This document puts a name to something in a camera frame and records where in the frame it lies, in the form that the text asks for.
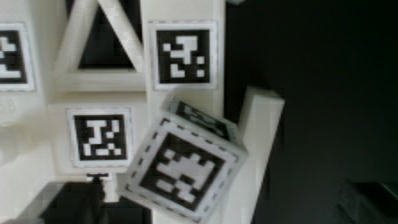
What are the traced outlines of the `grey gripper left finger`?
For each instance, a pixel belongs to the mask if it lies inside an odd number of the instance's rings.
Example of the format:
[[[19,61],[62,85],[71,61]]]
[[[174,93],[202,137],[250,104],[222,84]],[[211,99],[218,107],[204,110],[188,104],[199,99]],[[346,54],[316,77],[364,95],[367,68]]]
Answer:
[[[49,182],[10,224],[152,224],[151,210],[124,197],[104,201],[104,175]]]

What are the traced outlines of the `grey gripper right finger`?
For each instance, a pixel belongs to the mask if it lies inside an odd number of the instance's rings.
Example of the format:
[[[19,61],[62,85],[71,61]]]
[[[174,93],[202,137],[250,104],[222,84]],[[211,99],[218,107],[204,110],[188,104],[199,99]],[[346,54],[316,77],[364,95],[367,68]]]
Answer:
[[[335,224],[398,224],[398,183],[346,181],[339,189]]]

